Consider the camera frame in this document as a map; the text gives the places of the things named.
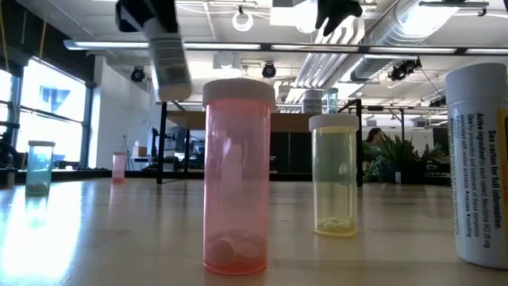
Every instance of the desk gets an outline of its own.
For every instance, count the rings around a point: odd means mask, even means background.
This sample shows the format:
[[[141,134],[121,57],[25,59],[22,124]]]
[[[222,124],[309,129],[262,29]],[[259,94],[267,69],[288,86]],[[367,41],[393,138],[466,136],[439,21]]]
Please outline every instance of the desk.
[[[202,265],[203,181],[52,184],[0,191],[0,284],[125,286],[506,286],[508,271],[456,256],[452,189],[366,184],[359,233],[313,233],[311,183],[270,184],[268,266],[222,276]]]

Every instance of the yellow pill bottle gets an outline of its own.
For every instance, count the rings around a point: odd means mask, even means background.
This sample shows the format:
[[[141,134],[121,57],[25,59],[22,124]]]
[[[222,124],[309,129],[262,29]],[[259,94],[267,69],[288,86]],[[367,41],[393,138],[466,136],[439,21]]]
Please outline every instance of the yellow pill bottle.
[[[358,117],[322,114],[309,120],[312,132],[314,232],[356,234],[356,131]]]

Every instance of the window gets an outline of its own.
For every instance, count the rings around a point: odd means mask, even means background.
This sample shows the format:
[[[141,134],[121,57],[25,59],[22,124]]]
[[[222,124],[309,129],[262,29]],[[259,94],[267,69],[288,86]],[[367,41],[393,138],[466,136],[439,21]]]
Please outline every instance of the window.
[[[86,96],[84,82],[30,60],[21,86],[16,150],[26,152],[28,141],[52,141],[53,160],[79,161]]]
[[[16,144],[18,152],[28,151],[30,140],[51,141],[56,144],[53,149],[53,161],[79,161],[83,135],[81,124],[24,111],[20,114],[19,124],[21,128],[17,134]]]
[[[36,60],[24,70],[21,105],[83,121],[87,87]]]
[[[10,101],[10,88],[12,85],[12,76],[9,72],[0,70],[0,100]],[[3,115],[0,114],[0,121],[5,121]]]

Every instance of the white pill bottle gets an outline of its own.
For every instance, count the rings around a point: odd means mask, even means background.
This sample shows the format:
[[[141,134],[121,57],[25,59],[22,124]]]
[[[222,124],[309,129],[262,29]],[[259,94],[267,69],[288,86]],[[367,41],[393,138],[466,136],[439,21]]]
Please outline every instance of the white pill bottle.
[[[476,64],[446,77],[456,250],[508,269],[506,65]]]

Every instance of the translucent plastic container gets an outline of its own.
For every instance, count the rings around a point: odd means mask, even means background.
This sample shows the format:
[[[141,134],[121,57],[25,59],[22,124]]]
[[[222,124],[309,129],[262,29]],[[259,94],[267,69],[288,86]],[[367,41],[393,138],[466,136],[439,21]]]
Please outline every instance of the translucent plastic container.
[[[29,147],[29,161],[26,169],[26,194],[47,195],[51,185],[55,142],[29,141]]]
[[[314,184],[314,231],[356,233],[356,131],[358,117],[323,114],[310,118]]]
[[[335,114],[337,112],[337,93],[338,89],[335,87],[331,87],[326,90],[326,113],[327,114]]]
[[[323,113],[322,93],[316,90],[308,90],[303,94],[302,113],[321,114]]]
[[[204,265],[222,274],[266,267],[273,87],[221,79],[203,88],[206,107]]]
[[[113,153],[113,171],[111,178],[113,184],[123,183],[125,180],[125,165],[127,163],[127,153]]]

